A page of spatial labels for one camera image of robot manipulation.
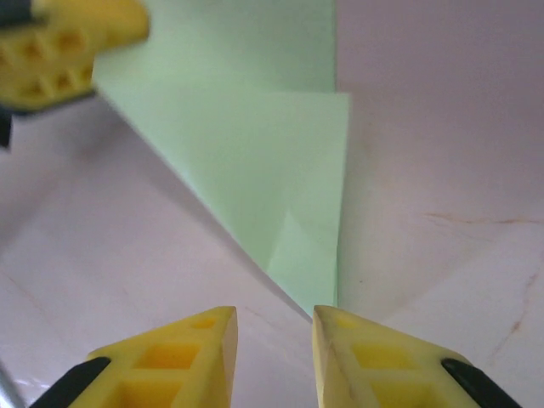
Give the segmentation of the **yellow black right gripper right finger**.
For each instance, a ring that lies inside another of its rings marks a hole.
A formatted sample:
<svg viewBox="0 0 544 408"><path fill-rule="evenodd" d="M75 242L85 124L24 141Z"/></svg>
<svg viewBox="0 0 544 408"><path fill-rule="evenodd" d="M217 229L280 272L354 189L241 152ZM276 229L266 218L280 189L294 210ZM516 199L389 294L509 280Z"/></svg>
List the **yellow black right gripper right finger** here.
<svg viewBox="0 0 544 408"><path fill-rule="evenodd" d="M462 355L332 306L314 307L319 408L521 408Z"/></svg>

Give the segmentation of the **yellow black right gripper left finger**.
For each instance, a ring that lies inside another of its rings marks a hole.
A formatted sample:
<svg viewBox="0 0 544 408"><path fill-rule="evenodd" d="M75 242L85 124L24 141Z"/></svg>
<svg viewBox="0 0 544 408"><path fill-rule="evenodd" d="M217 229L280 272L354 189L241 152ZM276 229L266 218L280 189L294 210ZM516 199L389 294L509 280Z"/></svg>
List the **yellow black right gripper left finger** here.
<svg viewBox="0 0 544 408"><path fill-rule="evenodd" d="M237 313L222 306L94 350L30 408L230 408Z"/></svg>

